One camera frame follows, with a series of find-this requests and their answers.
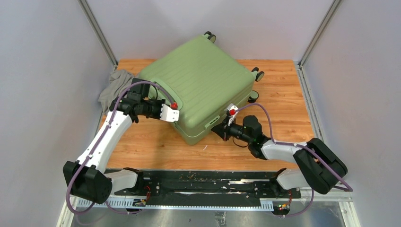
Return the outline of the green suitcase wheel front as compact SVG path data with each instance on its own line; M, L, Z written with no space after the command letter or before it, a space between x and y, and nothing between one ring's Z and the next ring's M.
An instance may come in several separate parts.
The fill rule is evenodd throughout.
M252 104L255 103L259 99L259 93L255 90L252 90L249 94L247 102Z

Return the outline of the green suitcase blue lining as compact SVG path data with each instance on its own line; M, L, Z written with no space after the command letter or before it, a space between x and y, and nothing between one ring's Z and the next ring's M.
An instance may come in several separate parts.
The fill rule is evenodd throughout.
M138 78L171 93L180 112L173 127L189 145L221 123L229 104L244 105L255 83L251 70L203 35L146 66Z

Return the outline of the green suitcase wheel lid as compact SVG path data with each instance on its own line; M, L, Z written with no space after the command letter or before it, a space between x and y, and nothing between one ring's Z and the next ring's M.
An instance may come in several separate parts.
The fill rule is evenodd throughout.
M258 67L254 67L251 70L252 75L254 76L254 81L255 82L259 82L265 75L264 71L259 70Z

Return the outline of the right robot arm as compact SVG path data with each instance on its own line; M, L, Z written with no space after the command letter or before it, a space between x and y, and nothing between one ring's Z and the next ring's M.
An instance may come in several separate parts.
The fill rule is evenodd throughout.
M310 187L327 194L337 183L344 182L348 168L344 162L319 138L307 142L290 143L267 137L254 115L246 116L241 125L225 119L212 132L224 141L230 138L246 142L250 153L262 160L284 160L297 165L296 169L282 168L270 179L270 191L283 197L289 190Z

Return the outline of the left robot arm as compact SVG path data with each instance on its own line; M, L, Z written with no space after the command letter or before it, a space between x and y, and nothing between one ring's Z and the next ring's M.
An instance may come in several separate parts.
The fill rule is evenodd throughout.
M107 174L106 164L124 133L139 122L139 116L165 122L179 119L176 100L156 82L132 78L126 88L114 93L105 89L103 93L111 101L106 105L106 120L100 131L76 161L67 161L63 166L68 204L72 195L95 205L120 190L142 194L145 183L141 171L127 167Z

